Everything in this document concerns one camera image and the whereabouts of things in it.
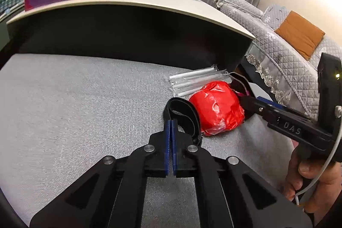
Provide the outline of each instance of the red package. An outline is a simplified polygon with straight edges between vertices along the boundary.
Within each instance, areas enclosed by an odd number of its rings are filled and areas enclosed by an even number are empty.
[[[207,136],[235,129],[245,118],[238,97],[224,81],[208,83],[189,101],[195,106],[201,130]]]

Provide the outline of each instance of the human hand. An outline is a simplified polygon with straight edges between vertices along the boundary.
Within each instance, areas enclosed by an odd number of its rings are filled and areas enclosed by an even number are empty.
[[[290,201],[295,191],[302,188],[303,177],[313,179],[321,170],[324,161],[300,161],[296,149],[292,152],[283,195]],[[339,196],[342,186],[342,170],[339,163],[330,163],[319,178],[314,194],[304,204],[307,213],[314,214],[314,224],[318,224]]]

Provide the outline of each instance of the black device frame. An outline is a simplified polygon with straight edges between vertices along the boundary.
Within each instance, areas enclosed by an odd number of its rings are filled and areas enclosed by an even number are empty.
[[[250,96],[240,97],[240,104],[245,110],[261,115],[269,128],[300,143],[306,153],[302,154],[302,159],[325,160],[340,130],[341,117],[335,114],[335,109],[342,106],[341,60],[322,53],[317,70],[320,93],[317,121],[291,108],[275,107]],[[342,162],[342,144],[338,146],[333,161]]]
[[[166,177],[170,136],[176,160],[173,173],[177,178],[194,177],[202,228],[312,227],[300,208],[240,159],[211,156],[194,145],[189,134],[178,131],[177,120],[172,120],[164,131],[150,136],[148,145],[130,156],[102,158],[39,211],[30,228],[140,227],[146,179]],[[153,150],[149,152],[145,148],[150,146]]]

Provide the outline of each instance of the plastic straw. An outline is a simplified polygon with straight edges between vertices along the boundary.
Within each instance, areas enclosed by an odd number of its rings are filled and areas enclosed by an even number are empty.
[[[170,81],[170,84],[173,87],[176,87],[176,85],[181,85],[183,83],[187,83],[187,82],[196,82],[198,81],[200,78],[209,78],[213,75],[220,75],[220,74],[226,74],[227,71],[226,70],[222,70],[222,71],[215,71],[215,72],[209,72],[209,73],[204,73],[204,74],[198,74],[196,76],[191,76],[191,77],[185,77],[185,78],[176,78],[173,79],[172,81]]]
[[[201,90],[202,87],[203,86],[195,88],[195,89],[192,89],[192,90],[184,91],[184,92],[181,92],[181,93],[177,93],[177,94],[175,94],[175,97],[184,97],[186,95],[190,95],[192,93],[195,93],[195,92]]]
[[[187,72],[187,73],[173,75],[173,76],[169,77],[169,80],[171,81],[171,80],[174,80],[176,78],[191,77],[191,76],[202,75],[202,74],[206,74],[206,73],[210,73],[210,72],[216,72],[216,71],[217,71],[217,67],[212,66],[212,67],[205,68],[205,69],[200,69],[200,70],[196,70],[196,71],[191,71],[191,72]]]
[[[184,88],[186,86],[190,86],[190,85],[206,85],[207,83],[209,83],[211,81],[221,80],[226,75],[229,75],[229,74],[226,71],[224,71],[223,73],[218,73],[215,75],[203,76],[200,78],[196,78],[192,81],[187,81],[187,82],[183,82],[183,83],[174,85],[173,88],[174,88],[174,90],[178,90],[178,89]]]

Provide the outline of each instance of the metal screw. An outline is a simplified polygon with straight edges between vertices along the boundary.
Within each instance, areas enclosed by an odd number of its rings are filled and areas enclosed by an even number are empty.
[[[105,156],[102,162],[104,164],[112,164],[114,162],[114,158],[112,156]]]
[[[239,159],[238,159],[236,156],[231,156],[231,157],[228,158],[228,162],[229,162],[230,164],[235,165],[235,164],[238,164],[238,163],[239,163]]]
[[[195,153],[198,151],[198,147],[196,145],[189,145],[187,149],[191,153]]]
[[[155,149],[154,146],[151,145],[151,144],[147,144],[147,145],[144,146],[145,152],[153,152],[154,149]]]
[[[342,106],[335,106],[335,117],[340,118],[342,112]]]

